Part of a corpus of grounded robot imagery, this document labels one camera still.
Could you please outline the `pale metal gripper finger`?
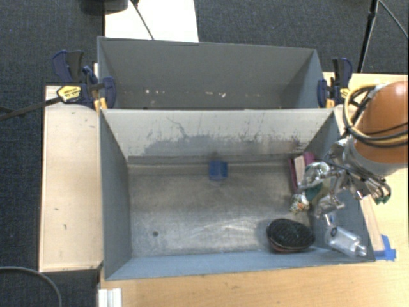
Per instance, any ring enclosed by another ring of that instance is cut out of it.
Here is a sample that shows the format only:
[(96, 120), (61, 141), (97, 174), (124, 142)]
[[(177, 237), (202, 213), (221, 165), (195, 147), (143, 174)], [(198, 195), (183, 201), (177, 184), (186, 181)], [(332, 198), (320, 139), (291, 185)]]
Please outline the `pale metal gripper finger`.
[(345, 208), (345, 203), (337, 198), (333, 194), (328, 194), (322, 198), (319, 198), (314, 208), (315, 218)]
[(326, 162), (313, 162), (304, 171), (301, 182), (298, 184), (298, 191), (317, 189), (321, 187), (329, 190), (333, 182), (336, 171)]

